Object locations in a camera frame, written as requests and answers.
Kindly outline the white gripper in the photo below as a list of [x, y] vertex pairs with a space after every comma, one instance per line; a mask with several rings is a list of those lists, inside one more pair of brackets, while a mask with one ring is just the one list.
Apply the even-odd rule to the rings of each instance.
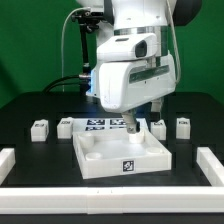
[[147, 60], [104, 63], [99, 69], [99, 93], [107, 112], [122, 113], [129, 134], [137, 132], [133, 108], [152, 101], [151, 119], [161, 119], [163, 97], [176, 87], [175, 65], [171, 54], [161, 58], [159, 67]]

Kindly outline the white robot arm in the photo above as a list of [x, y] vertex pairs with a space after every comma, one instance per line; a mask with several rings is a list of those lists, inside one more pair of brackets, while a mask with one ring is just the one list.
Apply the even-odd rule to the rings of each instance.
[[120, 113], [131, 134], [140, 131], [135, 109], [172, 93], [181, 78], [179, 53], [168, 40], [190, 23], [202, 0], [77, 0], [82, 19], [97, 33], [97, 62], [89, 96]]

